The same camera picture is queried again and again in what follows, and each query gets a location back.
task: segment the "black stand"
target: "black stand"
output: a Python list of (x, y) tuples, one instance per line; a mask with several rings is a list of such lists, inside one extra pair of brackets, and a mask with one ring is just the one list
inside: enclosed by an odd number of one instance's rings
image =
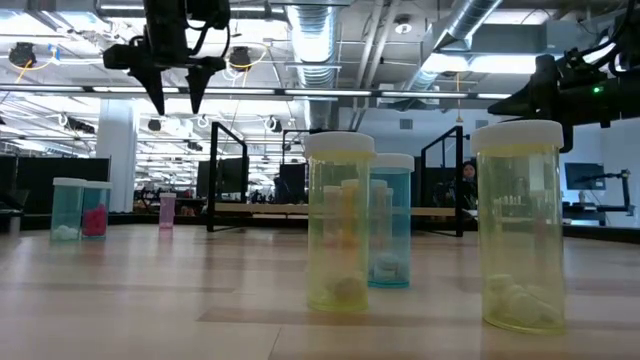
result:
[(240, 202), (242, 204), (247, 203), (247, 184), (249, 182), (249, 157), (247, 144), (235, 136), (229, 129), (224, 127), (218, 122), (211, 124), (211, 152), (209, 157), (209, 194), (207, 195), (207, 232), (214, 232), (215, 215), (216, 215), (216, 194), (218, 183), (218, 134), (219, 130), (222, 130), (230, 138), (235, 140), (240, 146), (242, 146), (242, 179), (240, 188)]

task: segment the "white pillar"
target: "white pillar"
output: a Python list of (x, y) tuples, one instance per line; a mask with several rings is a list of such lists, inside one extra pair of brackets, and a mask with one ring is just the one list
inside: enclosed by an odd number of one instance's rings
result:
[(110, 158), (110, 211), (133, 210), (139, 114), (135, 101), (102, 99), (98, 123), (97, 158)]

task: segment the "desk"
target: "desk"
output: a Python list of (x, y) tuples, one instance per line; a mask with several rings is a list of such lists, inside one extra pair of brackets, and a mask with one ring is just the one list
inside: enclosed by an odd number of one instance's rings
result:
[(0, 248), (0, 349), (7, 360), (632, 360), (640, 354), (635, 245), (565, 240), (571, 261), (562, 336), (482, 322), (472, 232), (456, 240), (416, 233), (411, 288), (371, 289), (369, 309), (357, 314), (307, 307), (304, 229), (211, 235), (203, 227), (159, 232), (155, 224), (123, 225), (110, 227), (106, 242), (52, 246), (47, 231), (34, 231), (7, 245), (13, 247)]

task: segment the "white cap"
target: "white cap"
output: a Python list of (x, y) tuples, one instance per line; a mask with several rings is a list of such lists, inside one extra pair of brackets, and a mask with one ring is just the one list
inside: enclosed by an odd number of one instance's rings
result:
[(89, 189), (111, 189), (111, 183), (106, 181), (87, 181), (84, 187)]
[(331, 131), (309, 135), (304, 145), (304, 156), (307, 159), (323, 151), (365, 152), (375, 156), (373, 138), (354, 132)]
[(564, 146), (562, 125), (550, 120), (517, 120), (483, 127), (471, 134), (471, 151), (474, 154), (493, 148), (511, 145)]
[(53, 178), (54, 186), (77, 186), (84, 187), (87, 180), (74, 178)]
[(372, 188), (387, 187), (387, 182), (384, 181), (384, 180), (380, 180), (380, 179), (372, 179), (371, 180), (371, 187)]
[(415, 159), (406, 154), (378, 154), (371, 162), (371, 168), (395, 168), (415, 171)]
[(342, 180), (342, 187), (358, 187), (360, 181), (358, 179)]
[(333, 193), (337, 193), (337, 192), (340, 192), (340, 190), (342, 190), (342, 189), (340, 188), (340, 186), (325, 185), (322, 188), (322, 190), (324, 192), (328, 192), (328, 193), (332, 193), (332, 192)]

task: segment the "computer monitor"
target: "computer monitor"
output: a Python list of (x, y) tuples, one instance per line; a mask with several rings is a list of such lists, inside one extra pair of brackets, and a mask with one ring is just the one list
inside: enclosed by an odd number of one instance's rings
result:
[(602, 164), (566, 163), (567, 190), (606, 190), (604, 178), (592, 179), (604, 175)]

